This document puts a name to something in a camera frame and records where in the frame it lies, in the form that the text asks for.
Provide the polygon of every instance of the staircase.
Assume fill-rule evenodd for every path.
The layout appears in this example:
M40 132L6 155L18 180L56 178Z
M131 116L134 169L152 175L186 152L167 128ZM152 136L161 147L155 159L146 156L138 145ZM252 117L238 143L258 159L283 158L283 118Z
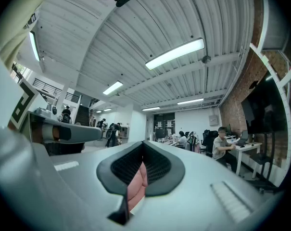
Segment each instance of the staircase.
M89 126L89 108L79 106L75 123L80 122L83 126Z

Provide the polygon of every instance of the white curved frame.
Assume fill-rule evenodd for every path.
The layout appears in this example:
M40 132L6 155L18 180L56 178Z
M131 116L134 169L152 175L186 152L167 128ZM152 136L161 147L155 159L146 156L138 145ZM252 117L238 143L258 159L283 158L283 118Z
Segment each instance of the white curved frame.
M260 50L258 48L256 48L252 43L250 44L250 48L258 55L258 57L262 60L263 64L265 65L265 67L269 70L273 80L276 83L276 86L279 90L282 102L283 102L283 106L284 106L284 110L285 110L285 115L286 115L286 120L287 120L287 126L288 126L288 153L287 153L287 157L286 157L286 164L283 170L283 176L281 179L281 182L284 180L290 164L291 164L291 110L290 110L290 106L289 106L289 102L287 99L287 95L285 94L285 89L283 88L287 83L289 83L291 81L291 71L289 71L287 73L287 75L280 81L275 70L273 69L273 67L270 65L270 63L268 62L268 58L266 56L264 56Z

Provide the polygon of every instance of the electrical box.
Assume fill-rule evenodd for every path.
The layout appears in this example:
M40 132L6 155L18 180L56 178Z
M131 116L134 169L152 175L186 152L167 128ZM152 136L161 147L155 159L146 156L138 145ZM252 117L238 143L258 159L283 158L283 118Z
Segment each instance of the electrical box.
M210 126L217 126L218 125L218 116L217 115L210 115L209 116L209 125Z

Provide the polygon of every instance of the white pillar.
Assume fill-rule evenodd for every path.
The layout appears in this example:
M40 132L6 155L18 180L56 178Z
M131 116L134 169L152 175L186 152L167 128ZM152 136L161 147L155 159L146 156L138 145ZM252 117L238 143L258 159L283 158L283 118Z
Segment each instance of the white pillar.
M57 106L56 106L57 110L58 110L58 114L61 114L63 101L65 99L65 96L66 96L66 93L68 91L68 88L69 88L69 84L65 84L63 86L61 95L59 96L59 99L58 99L58 102L57 102Z

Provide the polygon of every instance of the black metal railing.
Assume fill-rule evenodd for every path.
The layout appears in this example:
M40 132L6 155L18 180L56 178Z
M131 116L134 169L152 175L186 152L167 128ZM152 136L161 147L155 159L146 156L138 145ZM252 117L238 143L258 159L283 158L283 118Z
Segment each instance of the black metal railing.
M72 101L74 103L78 103L79 97L67 92L66 95L65 95L65 99L67 99L69 101Z
M89 104L89 106L91 107L93 104L97 103L99 101L99 99L97 98L92 98L91 99L91 103Z
M45 83L44 81L41 81L41 80L36 79L36 78L34 80L33 86L41 89L42 91L50 93L54 96L60 96L61 92L62 92L61 89L56 88L52 85L49 85L49 84Z
M62 92L61 89L56 88L56 87L54 87L52 85L49 85L46 82L41 81L41 80L36 79L36 78L34 80L33 86L37 87L38 89L41 89L42 91L45 91L47 93L52 94L55 97L57 97L57 96L59 97L61 95L61 92ZM76 96L76 95L73 95L73 94L67 92L66 95L65 95L65 99L67 99L69 101L72 101L74 103L78 103L79 96Z

